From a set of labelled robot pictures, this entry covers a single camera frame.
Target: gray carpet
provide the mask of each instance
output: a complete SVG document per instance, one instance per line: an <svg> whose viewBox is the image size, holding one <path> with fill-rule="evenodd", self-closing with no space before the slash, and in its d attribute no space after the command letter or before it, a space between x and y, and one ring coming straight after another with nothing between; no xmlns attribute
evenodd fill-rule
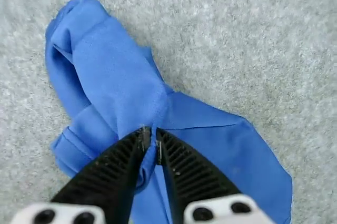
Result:
<svg viewBox="0 0 337 224"><path fill-rule="evenodd" d="M68 180L49 144L69 118L44 63L67 1L0 0L0 223ZM101 2L175 89L255 125L293 177L292 223L337 223L336 0Z"/></svg>

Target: screw hole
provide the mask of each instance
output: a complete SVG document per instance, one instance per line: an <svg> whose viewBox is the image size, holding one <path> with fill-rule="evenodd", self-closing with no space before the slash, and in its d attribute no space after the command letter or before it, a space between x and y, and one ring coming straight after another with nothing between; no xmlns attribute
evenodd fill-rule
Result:
<svg viewBox="0 0 337 224"><path fill-rule="evenodd" d="M78 215L73 224L93 224L95 217L90 212L83 212Z"/></svg>
<svg viewBox="0 0 337 224"><path fill-rule="evenodd" d="M204 207L198 207L193 211L193 218L195 221L206 221L206 220L212 220L213 219L213 213L211 210L204 208Z"/></svg>
<svg viewBox="0 0 337 224"><path fill-rule="evenodd" d="M49 224L53 221L55 212L52 209L46 209L39 212L34 218L34 224Z"/></svg>
<svg viewBox="0 0 337 224"><path fill-rule="evenodd" d="M251 212L251 208L242 202L236 202L231 205L233 213L249 213Z"/></svg>

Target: carpet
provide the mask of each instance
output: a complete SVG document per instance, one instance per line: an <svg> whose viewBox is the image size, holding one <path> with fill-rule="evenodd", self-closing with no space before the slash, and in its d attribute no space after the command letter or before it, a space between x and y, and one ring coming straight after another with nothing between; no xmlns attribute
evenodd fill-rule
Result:
<svg viewBox="0 0 337 224"><path fill-rule="evenodd" d="M0 222L67 181L51 141L69 123L45 28L69 0L0 0ZM293 178L292 223L337 220L336 0L100 0L164 79L246 117Z"/></svg>

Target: crumpled cloth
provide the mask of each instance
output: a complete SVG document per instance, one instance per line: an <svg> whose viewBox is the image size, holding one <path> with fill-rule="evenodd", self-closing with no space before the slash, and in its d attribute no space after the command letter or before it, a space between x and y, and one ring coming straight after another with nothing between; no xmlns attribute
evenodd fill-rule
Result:
<svg viewBox="0 0 337 224"><path fill-rule="evenodd" d="M134 130L152 127L131 218L172 223L155 131L163 128L215 164L276 223L290 223L292 180L243 117L174 91L151 49L140 47L97 0L71 0L46 31L46 66L71 124L52 143L56 163L74 176Z"/></svg>

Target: blue fabric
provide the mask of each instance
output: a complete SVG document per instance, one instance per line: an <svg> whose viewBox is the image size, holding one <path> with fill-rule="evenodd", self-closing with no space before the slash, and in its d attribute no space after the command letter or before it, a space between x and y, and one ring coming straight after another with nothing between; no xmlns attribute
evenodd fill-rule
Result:
<svg viewBox="0 0 337 224"><path fill-rule="evenodd" d="M128 133L152 127L137 181L135 224L171 223L155 130L166 129L214 163L276 222L290 223L291 177L244 118L175 92L151 49L139 47L97 0L71 0L46 31L46 66L71 124L52 143L69 176Z"/></svg>

